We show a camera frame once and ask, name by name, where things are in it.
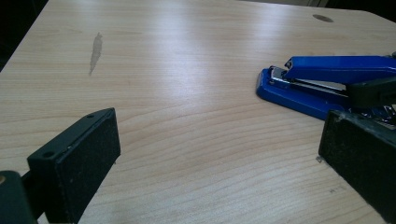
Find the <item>black plastic block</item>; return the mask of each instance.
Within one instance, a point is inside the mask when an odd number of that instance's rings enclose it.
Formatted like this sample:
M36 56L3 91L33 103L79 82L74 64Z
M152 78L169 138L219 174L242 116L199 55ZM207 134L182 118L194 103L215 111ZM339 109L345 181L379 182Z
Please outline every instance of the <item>black plastic block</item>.
M319 155L387 222L396 223L396 132L357 114L330 111Z
M1 223L35 223L17 172L0 172L0 202Z
M29 156L32 178L45 183L42 199L50 223L78 223L120 155L114 108L90 114Z

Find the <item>wooden tabletop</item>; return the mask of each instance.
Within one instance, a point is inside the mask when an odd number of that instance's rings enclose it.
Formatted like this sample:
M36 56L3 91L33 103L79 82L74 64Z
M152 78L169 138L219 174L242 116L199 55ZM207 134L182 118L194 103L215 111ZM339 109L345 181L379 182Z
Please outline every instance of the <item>wooden tabletop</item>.
M324 122L255 86L293 55L394 46L396 24L362 11L49 1L0 74L0 170L23 175L51 138L115 107L121 156L80 223L383 223L317 161Z

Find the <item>dark background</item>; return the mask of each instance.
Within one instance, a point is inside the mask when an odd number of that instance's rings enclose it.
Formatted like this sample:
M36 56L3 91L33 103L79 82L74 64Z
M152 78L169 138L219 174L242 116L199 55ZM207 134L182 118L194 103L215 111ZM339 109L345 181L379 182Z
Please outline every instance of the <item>dark background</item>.
M1 0L0 71L47 2L48 0ZM326 7L369 11L396 22L393 4L392 0L329 0Z

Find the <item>stapler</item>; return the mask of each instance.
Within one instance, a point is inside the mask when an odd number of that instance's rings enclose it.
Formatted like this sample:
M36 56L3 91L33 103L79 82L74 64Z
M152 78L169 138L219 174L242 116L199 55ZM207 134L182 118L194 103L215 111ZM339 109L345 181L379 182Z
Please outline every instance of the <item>stapler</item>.
M346 111L396 128L396 59L388 56L294 56L287 69L264 68L257 94L318 119Z

